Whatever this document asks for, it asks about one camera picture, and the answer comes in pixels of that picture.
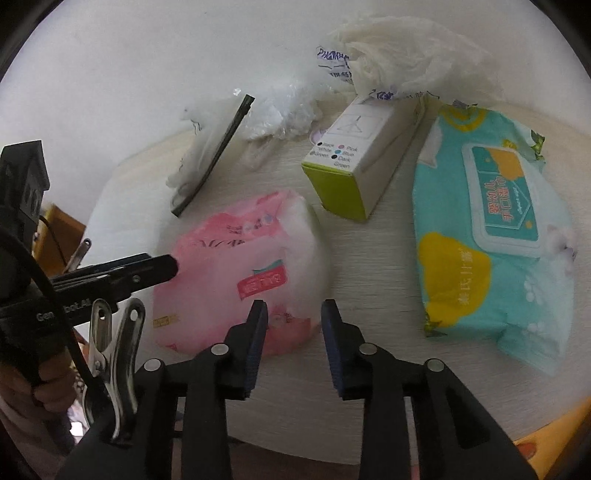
metal clip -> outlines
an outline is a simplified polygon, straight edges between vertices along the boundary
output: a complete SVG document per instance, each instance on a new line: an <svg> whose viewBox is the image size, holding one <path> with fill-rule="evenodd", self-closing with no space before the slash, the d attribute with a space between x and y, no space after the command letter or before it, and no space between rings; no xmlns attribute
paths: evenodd
<svg viewBox="0 0 591 480"><path fill-rule="evenodd" d="M135 357L145 320L144 304L135 298L129 300L121 319L117 337L112 337L112 312L109 304L97 299L92 304L88 363L91 373L105 383L115 412L112 439L121 438L138 411L134 390ZM82 406L89 425L96 420L86 389Z"/></svg>
<svg viewBox="0 0 591 480"><path fill-rule="evenodd" d="M84 240L82 240L82 243L78 245L78 248L76 248L76 251L70 257L70 261L66 265L63 273L69 273L76 270L82 263L82 260L88 253L88 250L90 250L91 246L92 242L90 241L90 238L85 238Z"/></svg>

pink package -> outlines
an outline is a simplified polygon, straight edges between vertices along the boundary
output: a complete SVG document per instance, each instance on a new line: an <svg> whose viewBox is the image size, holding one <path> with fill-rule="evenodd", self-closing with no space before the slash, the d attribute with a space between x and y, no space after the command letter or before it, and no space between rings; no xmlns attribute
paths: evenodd
<svg viewBox="0 0 591 480"><path fill-rule="evenodd" d="M291 190L243 200L180 237L178 274L154 290L154 336L195 355L267 302L264 355L286 353L320 323L330 257L315 213Z"/></svg>

lime green box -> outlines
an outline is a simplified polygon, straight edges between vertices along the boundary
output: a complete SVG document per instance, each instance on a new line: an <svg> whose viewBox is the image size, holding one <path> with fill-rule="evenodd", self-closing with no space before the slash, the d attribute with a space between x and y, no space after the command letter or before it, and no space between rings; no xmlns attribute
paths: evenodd
<svg viewBox="0 0 591 480"><path fill-rule="evenodd" d="M302 162L324 208L351 220L367 220L424 111L423 98L357 97Z"/></svg>

teal wet wipes pack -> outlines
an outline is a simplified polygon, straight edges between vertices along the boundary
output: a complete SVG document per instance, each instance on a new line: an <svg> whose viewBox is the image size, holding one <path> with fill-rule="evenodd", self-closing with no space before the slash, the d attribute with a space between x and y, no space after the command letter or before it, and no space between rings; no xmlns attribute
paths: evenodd
<svg viewBox="0 0 591 480"><path fill-rule="evenodd" d="M499 112L443 106L413 202L426 333L494 338L553 374L573 317L576 238L541 174L543 142Z"/></svg>

orange fabric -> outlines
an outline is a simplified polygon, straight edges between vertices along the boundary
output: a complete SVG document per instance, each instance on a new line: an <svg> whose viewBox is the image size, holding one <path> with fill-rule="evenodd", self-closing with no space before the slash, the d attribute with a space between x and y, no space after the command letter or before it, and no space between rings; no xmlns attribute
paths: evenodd
<svg viewBox="0 0 591 480"><path fill-rule="evenodd" d="M591 397L559 419L515 442L541 480L544 479L589 411L591 411Z"/></svg>

